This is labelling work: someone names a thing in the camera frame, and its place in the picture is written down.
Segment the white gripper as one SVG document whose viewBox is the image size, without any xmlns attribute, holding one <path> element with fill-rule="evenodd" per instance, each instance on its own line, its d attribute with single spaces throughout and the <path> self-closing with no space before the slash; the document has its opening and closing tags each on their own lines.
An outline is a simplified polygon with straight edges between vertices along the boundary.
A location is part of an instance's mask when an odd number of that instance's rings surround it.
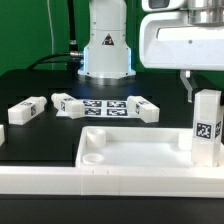
<svg viewBox="0 0 224 224">
<path fill-rule="evenodd" d="M 194 26 L 186 11 L 151 13 L 140 25 L 139 57 L 145 68 L 179 69 L 194 101 L 194 71 L 224 71 L 224 26 Z"/>
</svg>

